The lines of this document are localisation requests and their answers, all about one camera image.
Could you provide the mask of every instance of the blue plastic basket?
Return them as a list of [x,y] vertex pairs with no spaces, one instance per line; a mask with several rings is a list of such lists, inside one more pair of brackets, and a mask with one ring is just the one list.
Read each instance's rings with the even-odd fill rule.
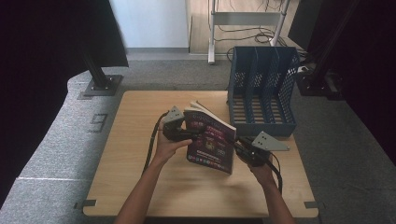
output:
[[228,102],[239,136],[264,131],[290,136],[296,127],[290,98],[300,59],[291,47],[235,47]]

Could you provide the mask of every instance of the gray carpet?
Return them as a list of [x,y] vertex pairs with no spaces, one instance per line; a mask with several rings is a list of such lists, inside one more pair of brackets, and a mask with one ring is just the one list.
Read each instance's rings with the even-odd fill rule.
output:
[[[78,99],[90,74],[72,78],[57,119],[7,197],[0,223],[112,223],[113,217],[86,217],[74,205],[88,194],[122,94],[223,91],[230,70],[228,61],[130,61],[130,68],[104,69],[107,75],[123,75],[116,95],[91,100]],[[298,223],[395,223],[396,168],[347,103],[302,97],[295,86],[291,106],[294,136],[320,212]],[[147,220],[203,222],[270,223],[268,218]]]

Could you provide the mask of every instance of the wooden table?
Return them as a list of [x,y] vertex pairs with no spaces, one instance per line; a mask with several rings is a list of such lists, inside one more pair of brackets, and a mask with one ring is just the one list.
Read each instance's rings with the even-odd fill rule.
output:
[[[198,100],[229,122],[227,91],[127,91],[106,142],[85,206],[87,216],[116,216],[141,176],[149,139],[158,117],[173,105],[180,110]],[[305,208],[314,196],[293,136],[282,141],[288,152],[275,152],[284,182],[283,197],[294,217],[316,217]],[[148,210],[150,217],[268,217],[261,186],[234,156],[233,174],[188,162],[186,148],[163,167]]]

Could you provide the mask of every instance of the white wall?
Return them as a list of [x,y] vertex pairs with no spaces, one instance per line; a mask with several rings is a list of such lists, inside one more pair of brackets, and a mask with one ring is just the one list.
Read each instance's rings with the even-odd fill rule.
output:
[[189,46],[186,0],[110,0],[110,4],[125,48]]

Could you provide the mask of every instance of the book cover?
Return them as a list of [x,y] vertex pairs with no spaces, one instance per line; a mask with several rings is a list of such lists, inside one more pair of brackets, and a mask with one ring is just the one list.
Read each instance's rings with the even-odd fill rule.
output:
[[186,107],[187,129],[204,130],[187,149],[187,160],[231,174],[233,172],[233,143],[236,129],[219,119],[198,102]]

